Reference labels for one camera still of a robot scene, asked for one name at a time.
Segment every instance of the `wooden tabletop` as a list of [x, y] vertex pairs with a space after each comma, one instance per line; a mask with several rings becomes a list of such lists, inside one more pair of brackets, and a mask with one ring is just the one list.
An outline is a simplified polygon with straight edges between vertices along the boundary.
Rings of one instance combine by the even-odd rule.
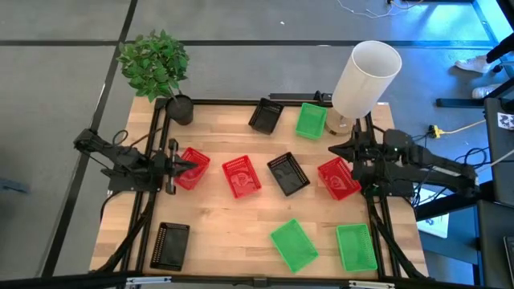
[[[364, 198], [355, 193], [342, 201], [335, 201], [317, 175], [319, 165], [336, 157], [327, 147], [341, 144], [349, 137], [332, 136], [327, 132], [319, 140], [297, 136], [295, 127], [300, 108], [296, 107], [286, 107], [275, 131], [270, 136], [264, 135], [247, 124], [254, 110], [253, 106], [196, 105], [193, 123], [180, 126], [172, 122], [168, 137], [178, 140], [180, 152], [187, 147], [195, 148], [210, 158], [210, 166], [194, 190], [187, 191], [178, 186], [174, 196], [163, 191], [157, 195], [143, 272], [376, 279], [376, 271], [345, 271], [337, 247], [336, 226], [369, 224]], [[134, 99], [126, 127], [129, 132], [126, 144], [148, 133], [152, 113], [153, 104], [147, 99]], [[372, 111], [372, 117], [373, 123], [380, 128], [394, 126], [388, 104], [378, 104]], [[379, 132], [377, 140], [381, 141]], [[143, 141], [138, 148], [144, 151], [144, 147]], [[294, 155], [311, 182], [311, 185], [289, 197], [284, 196], [267, 167], [270, 160], [286, 152]], [[234, 199], [222, 164], [242, 155], [250, 157], [262, 188], [253, 195]], [[91, 269], [103, 265], [127, 234], [133, 200], [134, 193], [127, 192], [108, 203], [96, 240]], [[418, 270], [427, 274], [413, 210], [399, 197], [389, 197], [388, 201], [398, 245]], [[300, 222], [320, 254], [295, 275], [270, 238], [273, 230], [292, 218]], [[190, 225], [186, 260], [180, 272], [149, 267], [161, 222]], [[138, 248], [139, 241], [136, 240], [130, 268], [135, 266]], [[385, 269], [390, 275], [390, 257], [383, 240], [381, 248]]]

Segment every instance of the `red plastic basket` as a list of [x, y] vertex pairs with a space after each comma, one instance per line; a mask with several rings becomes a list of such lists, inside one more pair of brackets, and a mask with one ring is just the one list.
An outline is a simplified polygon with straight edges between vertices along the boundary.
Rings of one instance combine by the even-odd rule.
[[182, 188], [190, 190], [196, 186], [209, 167], [210, 158], [196, 149], [187, 148], [182, 154], [182, 160], [198, 164], [198, 167], [185, 171], [176, 181]]
[[352, 179], [349, 167], [340, 157], [319, 166], [318, 174], [335, 200], [340, 201], [361, 190], [361, 184]]
[[248, 156], [238, 157], [222, 167], [235, 198], [247, 196], [260, 189], [259, 179]]

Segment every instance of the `white lamp shade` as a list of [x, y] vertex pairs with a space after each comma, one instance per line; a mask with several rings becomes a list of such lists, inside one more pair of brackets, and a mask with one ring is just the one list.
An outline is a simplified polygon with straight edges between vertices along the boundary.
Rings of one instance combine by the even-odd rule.
[[357, 44], [332, 94], [334, 109], [344, 117], [364, 117], [401, 68], [402, 58], [391, 46], [379, 41]]

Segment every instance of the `shoe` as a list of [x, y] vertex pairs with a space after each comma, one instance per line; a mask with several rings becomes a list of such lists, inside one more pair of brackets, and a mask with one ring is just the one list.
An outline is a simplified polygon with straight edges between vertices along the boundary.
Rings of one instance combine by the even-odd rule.
[[483, 99], [486, 95], [497, 89], [500, 85], [501, 84], [491, 84], [487, 85], [486, 87], [475, 88], [471, 93], [471, 97], [476, 100]]
[[476, 71], [478, 73], [488, 72], [491, 68], [491, 65], [491, 63], [487, 63], [486, 55], [476, 56], [472, 59], [455, 61], [456, 67], [467, 71]]

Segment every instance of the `black basket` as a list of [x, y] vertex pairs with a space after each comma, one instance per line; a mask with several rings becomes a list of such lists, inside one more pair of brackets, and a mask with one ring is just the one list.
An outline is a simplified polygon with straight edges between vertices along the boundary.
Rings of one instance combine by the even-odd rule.
[[180, 271], [186, 255], [188, 225], [162, 222], [153, 248], [151, 268]]
[[283, 109], [282, 104], [261, 98], [248, 124], [258, 132], [271, 134]]
[[267, 167], [270, 168], [286, 196], [311, 183], [292, 153], [286, 153], [268, 162]]

